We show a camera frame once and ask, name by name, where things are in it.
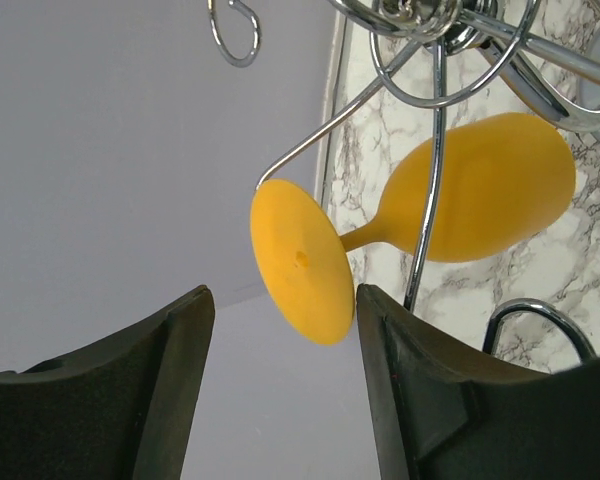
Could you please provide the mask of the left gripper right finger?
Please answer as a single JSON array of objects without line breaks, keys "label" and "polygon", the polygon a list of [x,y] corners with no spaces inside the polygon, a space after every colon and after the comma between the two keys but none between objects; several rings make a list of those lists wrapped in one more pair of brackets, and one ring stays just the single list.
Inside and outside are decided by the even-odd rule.
[{"label": "left gripper right finger", "polygon": [[[553,374],[497,359],[505,318],[535,312],[575,347]],[[375,285],[357,318],[380,474],[385,479],[600,479],[600,356],[563,314],[516,299],[474,349]]]}]

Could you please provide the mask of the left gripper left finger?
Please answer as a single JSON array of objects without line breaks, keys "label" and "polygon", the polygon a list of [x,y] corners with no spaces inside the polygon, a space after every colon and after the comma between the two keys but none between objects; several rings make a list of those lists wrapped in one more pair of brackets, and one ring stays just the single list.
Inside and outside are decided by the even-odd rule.
[{"label": "left gripper left finger", "polygon": [[0,372],[0,479],[178,479],[212,338],[201,285],[148,318]]}]

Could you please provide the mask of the orange plastic wine glass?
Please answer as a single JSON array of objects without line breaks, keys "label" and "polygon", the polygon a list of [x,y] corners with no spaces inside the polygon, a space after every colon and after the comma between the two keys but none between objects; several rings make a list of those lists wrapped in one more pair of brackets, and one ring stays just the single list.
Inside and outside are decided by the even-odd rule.
[{"label": "orange plastic wine glass", "polygon": [[[320,345],[347,336],[355,310],[350,251],[371,243],[415,250],[433,151],[426,141],[410,152],[390,175],[375,216],[346,234],[293,182],[274,178],[257,189],[250,211],[256,263],[301,335]],[[463,263],[498,254],[555,223],[575,186],[568,142],[539,117],[511,112],[451,129],[426,257]]]}]

